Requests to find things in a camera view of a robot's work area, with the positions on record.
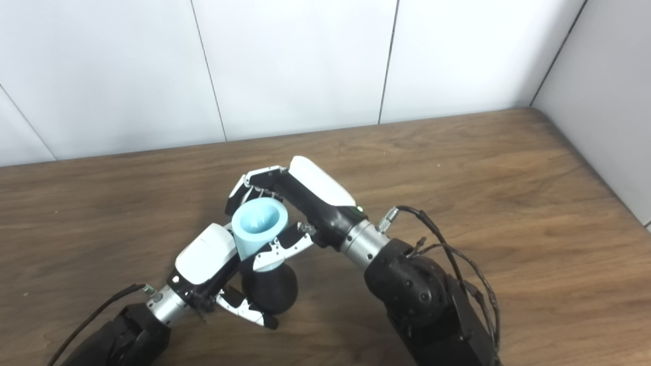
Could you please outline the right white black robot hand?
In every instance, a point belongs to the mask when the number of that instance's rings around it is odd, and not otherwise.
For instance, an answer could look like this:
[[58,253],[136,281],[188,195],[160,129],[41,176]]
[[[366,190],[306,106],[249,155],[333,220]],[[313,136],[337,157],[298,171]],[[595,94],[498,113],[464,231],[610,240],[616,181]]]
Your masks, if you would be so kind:
[[335,179],[304,156],[288,167],[273,165],[243,174],[228,196],[225,213],[234,217],[246,202],[270,198],[284,202],[305,216],[268,239],[262,248],[243,259],[243,274],[267,271],[312,245],[331,247],[365,268],[377,252],[370,222],[356,201]]

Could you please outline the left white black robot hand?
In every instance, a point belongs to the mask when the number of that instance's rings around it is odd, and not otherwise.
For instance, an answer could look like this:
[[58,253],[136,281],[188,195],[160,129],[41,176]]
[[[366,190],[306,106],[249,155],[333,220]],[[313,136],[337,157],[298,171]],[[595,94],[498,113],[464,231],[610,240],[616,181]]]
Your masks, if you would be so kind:
[[165,326],[172,327],[189,310],[205,315],[224,310],[268,329],[277,329],[278,320],[228,285],[241,260],[234,236],[228,229],[211,223],[176,257],[165,287],[149,309]]

